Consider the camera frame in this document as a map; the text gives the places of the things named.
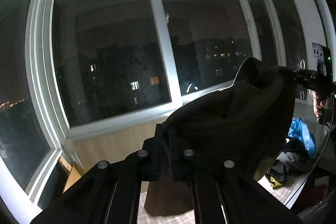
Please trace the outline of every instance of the silver screw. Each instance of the silver screw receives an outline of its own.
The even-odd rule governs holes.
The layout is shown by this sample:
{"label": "silver screw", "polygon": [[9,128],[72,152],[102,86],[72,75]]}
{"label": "silver screw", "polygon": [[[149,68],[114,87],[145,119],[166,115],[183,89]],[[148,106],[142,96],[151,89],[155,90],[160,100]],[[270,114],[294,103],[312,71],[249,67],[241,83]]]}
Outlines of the silver screw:
{"label": "silver screw", "polygon": [[98,168],[99,169],[105,169],[107,166],[109,166],[109,163],[106,160],[102,160],[98,162]]}
{"label": "silver screw", "polygon": [[146,150],[139,150],[138,156],[139,157],[146,157],[148,155],[148,152]]}
{"label": "silver screw", "polygon": [[191,157],[191,156],[194,155],[194,151],[191,150],[191,149],[186,149],[186,150],[184,150],[183,154],[187,157]]}
{"label": "silver screw", "polygon": [[232,160],[226,160],[224,161],[224,166],[226,168],[232,168],[233,166],[235,166],[235,163]]}

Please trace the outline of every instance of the window pane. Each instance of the window pane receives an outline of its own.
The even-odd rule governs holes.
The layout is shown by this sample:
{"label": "window pane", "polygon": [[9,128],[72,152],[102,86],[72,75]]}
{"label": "window pane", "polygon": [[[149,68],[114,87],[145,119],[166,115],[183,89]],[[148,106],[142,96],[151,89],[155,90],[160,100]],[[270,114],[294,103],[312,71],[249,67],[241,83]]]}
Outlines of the window pane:
{"label": "window pane", "polygon": [[71,127],[170,102],[149,0],[55,0],[52,26]]}
{"label": "window pane", "polygon": [[252,56],[239,0],[162,0],[185,95],[234,79]]}
{"label": "window pane", "polygon": [[30,99],[25,33],[30,0],[0,0],[0,156],[25,189],[50,147]]}
{"label": "window pane", "polygon": [[67,182],[68,176],[63,170],[60,163],[56,163],[53,171],[48,178],[46,185],[43,188],[40,199],[37,205],[42,209],[46,209],[54,202],[62,193]]}
{"label": "window pane", "polygon": [[[305,37],[294,0],[273,0],[281,25],[285,44],[287,67],[292,70],[307,69]],[[307,89],[298,85],[296,98],[307,99]]]}
{"label": "window pane", "polygon": [[271,21],[264,0],[248,0],[257,27],[261,58],[268,66],[278,65]]}

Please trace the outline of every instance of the blue cloth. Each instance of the blue cloth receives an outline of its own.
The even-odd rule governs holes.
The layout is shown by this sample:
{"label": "blue cloth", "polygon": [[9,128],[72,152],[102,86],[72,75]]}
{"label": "blue cloth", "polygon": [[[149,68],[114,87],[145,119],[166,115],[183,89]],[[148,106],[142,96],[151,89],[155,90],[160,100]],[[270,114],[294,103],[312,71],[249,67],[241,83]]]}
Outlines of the blue cloth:
{"label": "blue cloth", "polygon": [[311,158],[315,157],[315,138],[312,134],[310,134],[307,124],[304,123],[302,118],[295,118],[292,120],[288,136],[298,139],[304,145],[309,156]]}

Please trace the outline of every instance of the dark glass pane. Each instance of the dark glass pane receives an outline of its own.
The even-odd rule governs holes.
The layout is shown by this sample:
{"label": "dark glass pane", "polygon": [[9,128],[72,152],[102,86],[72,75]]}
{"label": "dark glass pane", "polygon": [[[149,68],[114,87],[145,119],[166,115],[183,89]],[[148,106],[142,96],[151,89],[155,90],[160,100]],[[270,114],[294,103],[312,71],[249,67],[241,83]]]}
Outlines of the dark glass pane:
{"label": "dark glass pane", "polygon": [[[285,44],[287,67],[292,70],[307,69],[305,37],[294,0],[273,0],[281,25]],[[307,89],[298,85],[296,98],[307,99]]]}
{"label": "dark glass pane", "polygon": [[70,126],[170,102],[149,0],[55,0],[52,25]]}
{"label": "dark glass pane", "polygon": [[272,25],[264,0],[248,0],[257,27],[261,58],[268,66],[278,65]]}
{"label": "dark glass pane", "polygon": [[37,203],[42,210],[46,209],[62,194],[67,179],[68,176],[62,166],[56,163]]}
{"label": "dark glass pane", "polygon": [[49,152],[30,99],[25,33],[30,0],[0,0],[0,156],[24,189]]}
{"label": "dark glass pane", "polygon": [[234,79],[252,56],[239,0],[162,0],[181,94]]}

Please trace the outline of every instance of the brown fabric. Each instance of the brown fabric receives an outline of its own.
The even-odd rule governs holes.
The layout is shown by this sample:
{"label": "brown fabric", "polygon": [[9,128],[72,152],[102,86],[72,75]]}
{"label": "brown fabric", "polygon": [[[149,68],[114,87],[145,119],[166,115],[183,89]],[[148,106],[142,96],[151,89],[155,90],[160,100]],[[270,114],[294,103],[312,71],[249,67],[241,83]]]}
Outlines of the brown fabric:
{"label": "brown fabric", "polygon": [[[163,123],[174,125],[189,149],[202,154],[212,167],[233,160],[260,179],[278,153],[293,117],[296,81],[285,67],[269,68],[255,58],[241,65],[231,87],[211,92],[172,113]],[[150,182],[145,209],[168,216],[193,209],[191,191],[169,179],[165,155],[162,179]]]}

